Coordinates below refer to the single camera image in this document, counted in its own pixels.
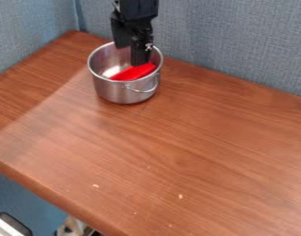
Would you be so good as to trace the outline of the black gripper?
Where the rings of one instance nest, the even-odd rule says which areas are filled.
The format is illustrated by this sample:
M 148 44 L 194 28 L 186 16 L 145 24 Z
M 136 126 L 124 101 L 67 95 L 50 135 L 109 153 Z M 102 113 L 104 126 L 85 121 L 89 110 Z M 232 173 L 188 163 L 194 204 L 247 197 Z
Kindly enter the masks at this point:
M 141 66 L 152 58 L 152 21 L 158 17 L 160 0 L 114 0 L 113 6 L 114 43 L 120 49 L 132 45 L 132 65 Z

